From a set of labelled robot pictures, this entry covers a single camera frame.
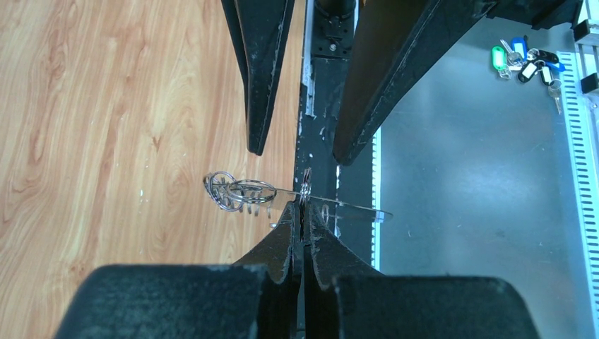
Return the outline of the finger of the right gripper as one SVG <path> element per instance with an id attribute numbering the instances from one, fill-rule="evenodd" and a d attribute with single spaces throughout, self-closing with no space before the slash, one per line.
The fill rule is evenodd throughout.
<path id="1" fill-rule="evenodd" d="M 398 101 L 496 1 L 367 1 L 340 101 L 333 156 L 351 165 Z"/>
<path id="2" fill-rule="evenodd" d="M 262 155 L 295 3 L 290 0 L 222 0 L 244 86 L 247 149 Z"/>

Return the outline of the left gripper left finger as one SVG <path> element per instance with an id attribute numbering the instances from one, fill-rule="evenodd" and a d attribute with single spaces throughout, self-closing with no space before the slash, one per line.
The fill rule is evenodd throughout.
<path id="1" fill-rule="evenodd" d="M 78 288 L 57 338 L 293 338 L 300 211 L 232 264 L 113 264 Z"/>

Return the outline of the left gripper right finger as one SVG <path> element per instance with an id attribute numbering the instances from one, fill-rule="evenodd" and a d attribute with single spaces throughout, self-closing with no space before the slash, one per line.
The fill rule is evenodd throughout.
<path id="1" fill-rule="evenodd" d="M 537 338 L 523 298 L 501 278 L 389 276 L 302 207 L 308 338 Z"/>

